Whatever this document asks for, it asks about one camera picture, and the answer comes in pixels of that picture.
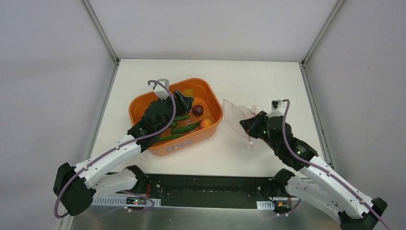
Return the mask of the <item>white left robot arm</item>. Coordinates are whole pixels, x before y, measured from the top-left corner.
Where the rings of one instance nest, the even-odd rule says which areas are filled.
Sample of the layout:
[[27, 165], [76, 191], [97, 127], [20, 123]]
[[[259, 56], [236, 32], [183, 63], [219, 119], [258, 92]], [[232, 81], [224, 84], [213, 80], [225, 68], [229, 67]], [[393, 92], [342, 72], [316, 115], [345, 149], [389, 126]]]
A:
[[123, 161], [137, 156], [156, 144], [175, 120], [191, 112], [193, 97], [180, 91], [166, 92], [163, 97], [148, 100], [147, 108], [127, 133], [99, 155], [75, 165], [59, 166], [53, 191], [57, 196], [54, 215], [61, 219], [84, 212], [96, 198], [123, 190], [140, 194], [145, 190], [143, 173], [127, 167], [108, 174]]

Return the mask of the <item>yellow green round fruit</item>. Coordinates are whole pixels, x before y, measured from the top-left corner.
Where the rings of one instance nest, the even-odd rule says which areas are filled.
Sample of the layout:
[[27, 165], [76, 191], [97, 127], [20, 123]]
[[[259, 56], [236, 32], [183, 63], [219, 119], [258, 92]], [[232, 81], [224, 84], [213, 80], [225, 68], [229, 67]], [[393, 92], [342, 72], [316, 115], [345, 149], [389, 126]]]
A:
[[194, 91], [192, 89], [185, 89], [181, 93], [186, 97], [195, 97]]

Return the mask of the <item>clear zip top bag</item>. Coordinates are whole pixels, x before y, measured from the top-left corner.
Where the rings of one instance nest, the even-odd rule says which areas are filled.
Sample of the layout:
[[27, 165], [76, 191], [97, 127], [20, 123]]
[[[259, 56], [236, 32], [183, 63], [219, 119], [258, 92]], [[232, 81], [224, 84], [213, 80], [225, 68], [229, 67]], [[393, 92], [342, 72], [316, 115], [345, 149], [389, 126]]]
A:
[[223, 117], [228, 125], [238, 134], [239, 140], [243, 145], [253, 152], [262, 152], [268, 148], [265, 142], [261, 139], [255, 139], [248, 136], [242, 126], [241, 120], [246, 120], [255, 117], [260, 111], [260, 105], [235, 105], [230, 101], [223, 99], [222, 102]]

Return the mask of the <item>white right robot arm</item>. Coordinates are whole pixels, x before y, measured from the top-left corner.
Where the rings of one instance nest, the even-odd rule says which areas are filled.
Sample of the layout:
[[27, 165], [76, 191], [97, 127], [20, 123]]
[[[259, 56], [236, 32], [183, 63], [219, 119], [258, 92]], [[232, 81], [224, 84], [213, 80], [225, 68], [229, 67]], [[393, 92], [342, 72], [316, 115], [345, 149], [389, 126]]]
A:
[[271, 179], [275, 195], [289, 194], [313, 205], [343, 230], [372, 230], [378, 222], [383, 222], [387, 203], [363, 194], [346, 182], [316, 150], [292, 134], [284, 116], [269, 117], [261, 111], [239, 124], [249, 137], [263, 140], [284, 164], [312, 180], [306, 183], [293, 172], [281, 169]]

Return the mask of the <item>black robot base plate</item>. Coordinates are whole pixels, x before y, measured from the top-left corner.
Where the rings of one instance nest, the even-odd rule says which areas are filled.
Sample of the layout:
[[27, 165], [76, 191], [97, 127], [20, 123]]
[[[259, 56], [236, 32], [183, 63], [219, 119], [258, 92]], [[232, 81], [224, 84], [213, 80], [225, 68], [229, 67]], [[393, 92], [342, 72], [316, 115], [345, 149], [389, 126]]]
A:
[[129, 189], [165, 207], [256, 209], [258, 201], [288, 197], [270, 177], [152, 174]]

